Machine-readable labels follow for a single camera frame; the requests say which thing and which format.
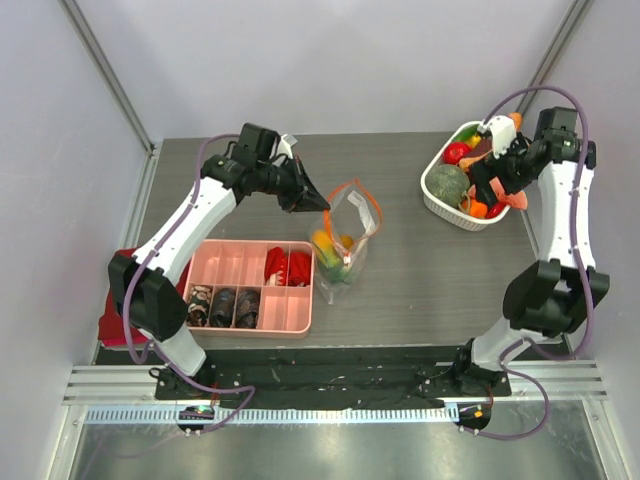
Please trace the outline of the toy green onion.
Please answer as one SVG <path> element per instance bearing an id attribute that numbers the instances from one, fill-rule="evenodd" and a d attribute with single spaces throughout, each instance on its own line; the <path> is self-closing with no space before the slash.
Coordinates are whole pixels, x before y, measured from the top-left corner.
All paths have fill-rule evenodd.
<path id="1" fill-rule="evenodd" d="M 327 271 L 328 282 L 332 285 L 351 285 L 358 277 L 359 271 L 353 265 L 340 265 Z"/>

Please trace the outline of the clear orange zip top bag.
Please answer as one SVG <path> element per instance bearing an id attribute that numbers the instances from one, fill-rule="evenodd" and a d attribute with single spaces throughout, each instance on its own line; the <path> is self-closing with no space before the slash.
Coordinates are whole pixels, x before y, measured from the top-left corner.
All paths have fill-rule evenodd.
<path id="1" fill-rule="evenodd" d="M 328 198 L 330 208 L 310 231 L 315 254 L 315 286 L 325 301 L 336 304 L 363 270 L 370 240 L 379 232 L 379 203 L 359 179 L 338 186 Z"/>

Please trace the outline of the toy yellow green mango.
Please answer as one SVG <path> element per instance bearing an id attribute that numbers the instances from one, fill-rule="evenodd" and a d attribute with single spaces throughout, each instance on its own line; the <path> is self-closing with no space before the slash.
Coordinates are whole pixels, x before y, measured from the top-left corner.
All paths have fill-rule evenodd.
<path id="1" fill-rule="evenodd" d="M 315 230 L 311 235 L 311 243 L 319 262 L 326 268 L 342 265 L 342 256 L 336 251 L 333 241 L 325 230 Z"/>

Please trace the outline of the toy watermelon slice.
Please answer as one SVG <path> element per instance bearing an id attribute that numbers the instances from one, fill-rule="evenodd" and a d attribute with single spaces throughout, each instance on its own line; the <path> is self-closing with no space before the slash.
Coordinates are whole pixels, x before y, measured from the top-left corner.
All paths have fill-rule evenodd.
<path id="1" fill-rule="evenodd" d="M 515 208 L 517 210 L 526 210 L 528 208 L 528 198 L 524 191 L 518 191 L 511 194 L 507 193 L 498 177 L 492 178 L 489 185 L 496 198 L 493 203 L 489 204 L 490 208 L 497 203 L 503 203 L 510 208 Z"/>

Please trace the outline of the toy yellow lemon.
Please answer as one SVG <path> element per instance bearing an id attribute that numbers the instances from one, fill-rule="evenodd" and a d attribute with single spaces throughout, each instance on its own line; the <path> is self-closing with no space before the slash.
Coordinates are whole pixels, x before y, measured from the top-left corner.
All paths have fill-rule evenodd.
<path id="1" fill-rule="evenodd" d="M 349 235 L 341 235 L 340 242 L 345 251 L 351 251 L 355 244 L 354 239 Z"/>

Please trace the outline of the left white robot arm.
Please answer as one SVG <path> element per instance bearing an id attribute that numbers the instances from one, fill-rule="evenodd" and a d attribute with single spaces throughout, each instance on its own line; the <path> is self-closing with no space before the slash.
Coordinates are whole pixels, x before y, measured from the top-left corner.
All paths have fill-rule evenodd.
<path id="1" fill-rule="evenodd" d="M 239 133 L 214 139 L 226 142 L 225 152 L 208 156 L 212 142 L 201 144 L 194 183 L 177 210 L 133 254 L 116 254 L 108 265 L 114 307 L 132 360 L 143 364 L 147 357 L 134 348 L 131 331 L 138 329 L 148 346 L 180 373 L 178 386 L 193 399 L 211 391 L 213 375 L 204 349 L 186 325 L 187 304 L 177 290 L 188 261 L 211 230 L 254 193 L 275 196 L 287 213 L 329 207 L 277 131 L 246 123 Z"/>

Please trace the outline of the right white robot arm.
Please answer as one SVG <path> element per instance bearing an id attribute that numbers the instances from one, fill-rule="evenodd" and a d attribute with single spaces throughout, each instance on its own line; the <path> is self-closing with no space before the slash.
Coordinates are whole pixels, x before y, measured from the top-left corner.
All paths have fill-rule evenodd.
<path id="1" fill-rule="evenodd" d="M 576 132 L 581 120 L 576 109 L 544 109 L 531 142 L 505 116 L 478 127 L 491 141 L 488 157 L 471 167 L 480 200 L 496 203 L 493 180 L 508 194 L 535 182 L 542 227 L 537 259 L 509 284 L 501 318 L 456 354 L 450 378 L 462 394 L 505 381 L 504 366 L 527 348 L 538 350 L 543 341 L 590 328 L 595 307 L 609 291 L 610 278 L 597 271 L 591 251 L 589 194 L 596 145 Z"/>

